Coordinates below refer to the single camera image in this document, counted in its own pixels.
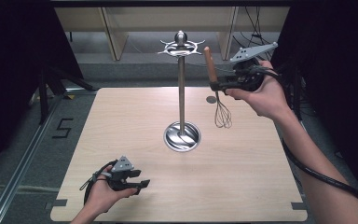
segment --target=wooden tabletop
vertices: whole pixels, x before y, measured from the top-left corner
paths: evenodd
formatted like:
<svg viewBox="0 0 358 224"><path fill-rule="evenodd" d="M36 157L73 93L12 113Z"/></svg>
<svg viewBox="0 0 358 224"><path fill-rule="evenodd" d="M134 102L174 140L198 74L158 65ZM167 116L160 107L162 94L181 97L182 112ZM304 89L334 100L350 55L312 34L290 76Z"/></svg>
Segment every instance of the wooden tabletop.
<svg viewBox="0 0 358 224"><path fill-rule="evenodd" d="M137 196L120 200L97 221L243 222L302 221L305 210L270 119L258 117L244 101L220 94L232 127L214 124L216 104L209 88L186 88L185 119L200 129L200 144L175 152L163 140L179 120L177 88L101 89L62 182L54 221L69 221L83 206L80 186L109 161L127 156L139 177L150 179Z"/></svg>

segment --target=whisk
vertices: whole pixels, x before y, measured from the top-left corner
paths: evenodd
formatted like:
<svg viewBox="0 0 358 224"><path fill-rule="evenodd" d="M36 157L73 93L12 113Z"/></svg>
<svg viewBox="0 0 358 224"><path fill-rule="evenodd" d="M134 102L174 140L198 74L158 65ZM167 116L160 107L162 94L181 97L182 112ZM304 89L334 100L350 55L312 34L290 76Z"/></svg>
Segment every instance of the whisk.
<svg viewBox="0 0 358 224"><path fill-rule="evenodd" d="M232 125L231 112L229 112L228 108L220 101L218 91L215 91L215 95L217 106L214 113L214 124L216 124L218 128L230 128Z"/></svg>

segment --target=round metal base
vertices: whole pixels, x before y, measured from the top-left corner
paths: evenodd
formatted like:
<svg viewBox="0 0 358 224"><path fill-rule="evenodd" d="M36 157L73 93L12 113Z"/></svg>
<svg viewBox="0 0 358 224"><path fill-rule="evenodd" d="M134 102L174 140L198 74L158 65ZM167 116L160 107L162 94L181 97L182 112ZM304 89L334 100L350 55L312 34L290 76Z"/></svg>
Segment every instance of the round metal base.
<svg viewBox="0 0 358 224"><path fill-rule="evenodd" d="M168 126L164 132L164 141L167 146L178 152L187 152L196 148L201 140L199 128L196 125L185 122L184 134L180 134L180 122Z"/></svg>

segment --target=wooden handle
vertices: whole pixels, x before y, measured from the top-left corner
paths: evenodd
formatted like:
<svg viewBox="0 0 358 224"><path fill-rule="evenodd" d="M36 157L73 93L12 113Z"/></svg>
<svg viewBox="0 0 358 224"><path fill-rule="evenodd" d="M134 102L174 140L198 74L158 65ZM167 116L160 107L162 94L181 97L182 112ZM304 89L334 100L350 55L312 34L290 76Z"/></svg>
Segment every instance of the wooden handle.
<svg viewBox="0 0 358 224"><path fill-rule="evenodd" d="M216 72L214 71L214 63L212 59L211 50L209 49L209 47L205 47L204 55L205 55L206 67L208 69L209 81L217 82L217 75Z"/></svg>

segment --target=metal pole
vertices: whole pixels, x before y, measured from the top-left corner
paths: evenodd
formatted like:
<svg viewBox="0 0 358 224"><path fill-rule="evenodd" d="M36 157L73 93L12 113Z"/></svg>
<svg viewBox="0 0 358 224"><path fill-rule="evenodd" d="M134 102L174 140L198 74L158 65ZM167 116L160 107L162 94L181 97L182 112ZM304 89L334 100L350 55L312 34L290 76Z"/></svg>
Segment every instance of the metal pole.
<svg viewBox="0 0 358 224"><path fill-rule="evenodd" d="M179 65L179 122L180 135L185 135L185 56L178 57Z"/></svg>

